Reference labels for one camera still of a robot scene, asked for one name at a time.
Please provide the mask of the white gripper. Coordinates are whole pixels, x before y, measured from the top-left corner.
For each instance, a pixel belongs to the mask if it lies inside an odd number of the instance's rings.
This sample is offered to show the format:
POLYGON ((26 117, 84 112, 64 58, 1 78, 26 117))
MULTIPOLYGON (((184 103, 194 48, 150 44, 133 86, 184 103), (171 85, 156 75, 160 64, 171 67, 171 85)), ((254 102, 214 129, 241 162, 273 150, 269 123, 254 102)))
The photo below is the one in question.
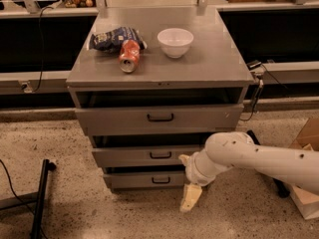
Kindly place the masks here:
POLYGON ((188 212, 201 196, 201 186, 208 185, 216 178, 217 168, 204 150, 197 151, 192 155, 181 154, 178 159, 185 166, 185 174, 190 182, 183 188, 183 197, 179 210, 188 212))

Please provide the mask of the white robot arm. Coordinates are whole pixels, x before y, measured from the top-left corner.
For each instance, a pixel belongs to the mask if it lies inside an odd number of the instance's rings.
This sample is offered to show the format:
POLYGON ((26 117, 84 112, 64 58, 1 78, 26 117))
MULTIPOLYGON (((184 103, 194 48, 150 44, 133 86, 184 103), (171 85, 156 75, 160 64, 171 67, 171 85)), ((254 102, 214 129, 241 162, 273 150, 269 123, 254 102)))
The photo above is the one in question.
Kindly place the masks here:
POLYGON ((179 210, 190 211, 202 189, 231 168, 254 169, 314 194, 319 193, 319 153, 313 150, 256 144, 246 132, 212 134, 201 151, 178 157, 189 184, 183 188, 179 210))

